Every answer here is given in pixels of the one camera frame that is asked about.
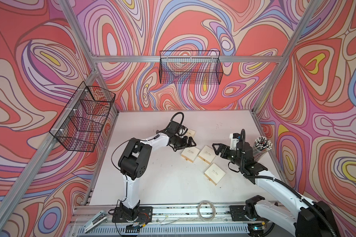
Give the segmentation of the cream drawer jewelry box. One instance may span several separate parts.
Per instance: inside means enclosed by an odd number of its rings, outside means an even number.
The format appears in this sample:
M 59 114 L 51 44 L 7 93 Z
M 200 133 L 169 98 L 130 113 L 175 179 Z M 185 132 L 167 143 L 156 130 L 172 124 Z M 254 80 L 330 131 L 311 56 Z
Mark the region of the cream drawer jewelry box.
M 181 153 L 181 157 L 184 158 L 186 161 L 194 163 L 199 153 L 200 150 L 196 147 L 185 148 Z

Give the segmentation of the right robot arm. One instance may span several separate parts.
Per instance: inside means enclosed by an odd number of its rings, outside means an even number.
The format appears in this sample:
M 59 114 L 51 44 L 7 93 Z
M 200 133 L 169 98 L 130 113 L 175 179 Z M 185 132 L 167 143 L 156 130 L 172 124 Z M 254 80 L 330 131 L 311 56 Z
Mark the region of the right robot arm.
M 272 143 L 267 137 L 259 137 L 254 145 L 250 145 L 246 141 L 243 129 L 240 133 L 231 134 L 230 141 L 229 146 L 222 143 L 212 144 L 215 154 L 236 165 L 237 173 L 268 192 L 281 204 L 277 206 L 261 195 L 251 197 L 245 201 L 242 210 L 245 219 L 251 221 L 267 219 L 295 237 L 340 236 L 328 204 L 305 197 L 256 161 L 256 155 L 261 155 L 272 148 Z

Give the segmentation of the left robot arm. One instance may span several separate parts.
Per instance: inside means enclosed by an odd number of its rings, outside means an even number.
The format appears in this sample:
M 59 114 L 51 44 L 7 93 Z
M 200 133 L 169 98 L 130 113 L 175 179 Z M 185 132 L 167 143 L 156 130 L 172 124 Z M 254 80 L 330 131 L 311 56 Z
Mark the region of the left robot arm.
M 188 128 L 183 125 L 184 113 L 177 112 L 163 130 L 156 131 L 154 136 L 144 139 L 131 138 L 122 152 L 118 169 L 123 175 L 125 197 L 120 201 L 120 209 L 131 215 L 140 205 L 139 179 L 146 172 L 151 153 L 163 147 L 170 147 L 174 152 L 195 147 Z

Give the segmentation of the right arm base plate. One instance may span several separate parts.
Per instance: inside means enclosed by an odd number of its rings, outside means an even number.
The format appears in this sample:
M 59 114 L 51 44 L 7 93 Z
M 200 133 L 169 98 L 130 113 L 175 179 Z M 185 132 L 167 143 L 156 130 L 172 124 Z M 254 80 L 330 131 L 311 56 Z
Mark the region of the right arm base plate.
M 269 222 L 268 219 L 262 217 L 247 217 L 245 205 L 230 205 L 229 214 L 232 221 L 250 221 L 250 222 Z

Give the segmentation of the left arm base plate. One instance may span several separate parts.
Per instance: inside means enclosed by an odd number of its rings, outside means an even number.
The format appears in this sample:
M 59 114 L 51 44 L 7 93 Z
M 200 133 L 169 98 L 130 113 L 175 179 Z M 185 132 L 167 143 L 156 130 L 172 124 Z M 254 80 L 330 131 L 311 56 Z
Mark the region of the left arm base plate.
M 128 217 L 120 207 L 116 207 L 111 221 L 112 223 L 149 223 L 152 221 L 153 207 L 141 206 L 135 213 L 137 216 Z

